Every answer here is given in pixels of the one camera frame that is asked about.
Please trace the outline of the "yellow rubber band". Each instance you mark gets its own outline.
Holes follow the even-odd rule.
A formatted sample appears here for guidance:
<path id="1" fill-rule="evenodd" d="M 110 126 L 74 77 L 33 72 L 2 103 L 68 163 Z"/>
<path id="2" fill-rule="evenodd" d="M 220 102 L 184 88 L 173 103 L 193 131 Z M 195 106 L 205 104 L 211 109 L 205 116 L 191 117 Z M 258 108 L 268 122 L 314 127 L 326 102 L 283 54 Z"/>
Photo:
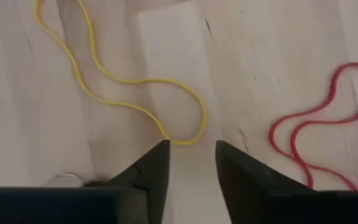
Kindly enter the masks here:
<path id="1" fill-rule="evenodd" d="M 86 20 L 86 24 L 88 27 L 88 34 L 89 34 L 89 44 L 90 44 L 90 50 L 91 50 L 91 57 L 94 61 L 94 63 L 96 64 L 98 70 L 102 73 L 104 73 L 105 75 L 107 75 L 110 79 L 114 80 L 115 82 L 121 83 L 121 84 L 125 84 L 125 85 L 140 85 L 143 83 L 168 83 L 170 85 L 175 85 L 177 87 L 182 88 L 183 90 L 187 91 L 190 95 L 193 96 L 193 98 L 198 102 L 199 106 L 200 106 L 200 110 L 201 110 L 201 121 L 200 121 L 200 125 L 199 125 L 199 129 L 196 133 L 196 135 L 188 140 L 180 140 L 180 139 L 173 139 L 171 138 L 167 132 L 164 130 L 164 127 L 162 125 L 162 123 L 157 119 L 156 116 L 154 116 L 149 110 L 136 105 L 136 104 L 132 104 L 132 103 L 125 103 L 125 102 L 118 102 L 118 101 L 110 101 L 107 100 L 105 98 L 102 98 L 100 96 L 98 96 L 97 94 L 93 93 L 88 86 L 86 85 L 83 76 L 81 74 L 81 70 L 80 67 L 78 65 L 77 60 L 75 59 L 75 56 L 72 54 L 71 50 L 68 48 L 67 44 L 65 41 L 63 41 L 61 38 L 59 38 L 59 36 L 52 32 L 52 30 L 50 30 L 45 23 L 42 20 L 41 17 L 41 9 L 42 9 L 42 3 L 44 0 L 35 0 L 35 6 L 34 6 L 34 17 L 36 22 L 38 23 L 39 27 L 46 33 L 48 34 L 51 38 L 54 39 L 54 41 L 60 45 L 60 47 L 63 49 L 63 51 L 67 54 L 69 61 L 71 62 L 71 65 L 74 69 L 74 73 L 75 73 L 75 78 L 77 79 L 81 89 L 89 96 L 95 98 L 98 102 L 107 105 L 107 106 L 122 106 L 122 107 L 126 107 L 126 108 L 132 108 L 135 109 L 137 111 L 141 111 L 143 113 L 145 113 L 150 119 L 153 120 L 153 122 L 155 123 L 155 125 L 157 126 L 160 134 L 167 140 L 170 140 L 172 142 L 174 142 L 175 144 L 179 144 L 182 146 L 188 146 L 191 145 L 193 143 L 195 143 L 197 140 L 199 140 L 199 138 L 203 135 L 205 129 L 206 129 L 206 124 L 207 124 L 207 109 L 205 106 L 205 103 L 203 102 L 203 100 L 200 98 L 200 96 L 191 88 L 189 88 L 188 86 L 186 86 L 183 83 L 177 82 L 175 80 L 170 80 L 170 79 L 164 79 L 164 78 L 148 78 L 148 79 L 138 79 L 138 80 L 133 80 L 133 79 L 122 79 L 122 78 L 118 78 L 116 76 L 114 76 L 111 72 L 107 71 L 102 63 L 99 61 L 98 58 L 98 51 L 97 51 L 97 47 L 96 47 L 96 37 L 94 34 L 94 27 L 91 21 L 91 18 L 88 14 L 87 9 L 85 8 L 85 5 L 83 4 L 82 0 L 75 0 L 78 5 L 80 6 L 81 10 L 83 11 L 85 20 Z"/>

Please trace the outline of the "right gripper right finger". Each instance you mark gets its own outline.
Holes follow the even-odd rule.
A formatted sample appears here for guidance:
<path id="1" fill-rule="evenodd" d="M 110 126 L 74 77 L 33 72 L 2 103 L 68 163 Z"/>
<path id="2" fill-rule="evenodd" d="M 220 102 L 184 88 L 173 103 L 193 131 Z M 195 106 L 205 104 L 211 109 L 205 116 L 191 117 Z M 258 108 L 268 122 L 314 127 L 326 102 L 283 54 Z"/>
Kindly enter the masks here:
<path id="1" fill-rule="evenodd" d="M 218 179 L 232 224 L 358 224 L 358 191 L 316 191 L 226 141 Z"/>

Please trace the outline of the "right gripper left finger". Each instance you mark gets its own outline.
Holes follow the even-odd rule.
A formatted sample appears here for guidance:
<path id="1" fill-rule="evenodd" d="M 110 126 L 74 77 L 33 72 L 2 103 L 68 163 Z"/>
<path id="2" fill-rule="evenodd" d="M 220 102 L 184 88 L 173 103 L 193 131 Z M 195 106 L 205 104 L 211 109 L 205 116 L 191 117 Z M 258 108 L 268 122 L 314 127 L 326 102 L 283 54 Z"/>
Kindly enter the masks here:
<path id="1" fill-rule="evenodd" d="M 0 224 L 162 224 L 170 171 L 163 140 L 110 180 L 0 187 Z"/>

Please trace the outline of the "red rubber band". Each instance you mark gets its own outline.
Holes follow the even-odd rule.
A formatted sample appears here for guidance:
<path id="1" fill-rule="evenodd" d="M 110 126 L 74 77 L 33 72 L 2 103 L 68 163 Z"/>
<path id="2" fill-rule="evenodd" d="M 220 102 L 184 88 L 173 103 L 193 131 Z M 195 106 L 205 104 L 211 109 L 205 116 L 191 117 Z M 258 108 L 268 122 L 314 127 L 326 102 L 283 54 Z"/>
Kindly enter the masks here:
<path id="1" fill-rule="evenodd" d="M 351 181 L 350 179 L 348 179 L 345 175 L 342 175 L 336 171 L 333 171 L 331 169 L 328 169 L 326 167 L 321 167 L 321 166 L 316 166 L 314 164 L 310 164 L 308 162 L 306 162 L 304 159 L 301 158 L 298 149 L 296 147 L 296 139 L 298 134 L 300 133 L 300 131 L 304 128 L 306 128 L 307 126 L 311 126 L 311 125 L 340 125 L 340 124 L 347 124 L 347 123 L 351 123 L 354 121 L 358 121 L 358 113 L 348 117 L 348 118 L 344 118 L 344 119 L 340 119 L 340 120 L 333 120 L 333 121 L 325 121 L 325 120 L 306 120 L 301 122 L 300 124 L 296 125 L 293 129 L 293 131 L 291 132 L 290 135 L 290 147 L 291 147 L 291 153 L 286 153 L 285 151 L 283 151 L 282 149 L 279 148 L 278 144 L 275 141 L 275 132 L 276 129 L 285 121 L 289 120 L 289 119 L 293 119 L 293 118 L 298 118 L 301 116 L 306 116 L 306 115 L 310 115 L 313 113 L 317 113 L 323 109 L 325 109 L 326 107 L 328 107 L 332 101 L 335 99 L 336 97 L 336 93 L 337 93 L 337 83 L 339 81 L 339 77 L 341 76 L 341 73 L 344 72 L 346 69 L 351 68 L 351 67 L 355 67 L 358 68 L 358 62 L 348 62 L 348 63 L 344 63 L 340 66 L 337 67 L 337 69 L 335 69 L 333 75 L 332 75 L 332 79 L 331 79 L 331 83 L 329 86 L 329 91 L 328 91 L 328 95 L 326 97 L 326 99 L 319 105 L 308 109 L 306 111 L 302 111 L 302 112 L 298 112 L 298 113 L 293 113 L 293 114 L 288 114 L 285 116 L 282 116 L 281 118 L 277 119 L 270 127 L 269 131 L 268 131 L 268 141 L 270 143 L 270 145 L 273 147 L 273 149 L 278 152 L 279 154 L 283 155 L 284 157 L 292 160 L 293 162 L 297 163 L 300 167 L 300 169 L 304 172 L 305 174 L 305 178 L 306 178 L 306 186 L 310 189 L 314 188 L 314 178 L 313 175 L 311 173 L 311 170 L 319 170 L 322 172 L 327 172 L 329 174 L 332 174 L 336 177 L 338 177 L 339 179 L 341 179 L 345 185 L 348 187 L 348 189 L 353 190 L 353 191 L 357 191 L 358 188 L 356 186 L 355 183 L 353 183 L 353 181 Z"/>

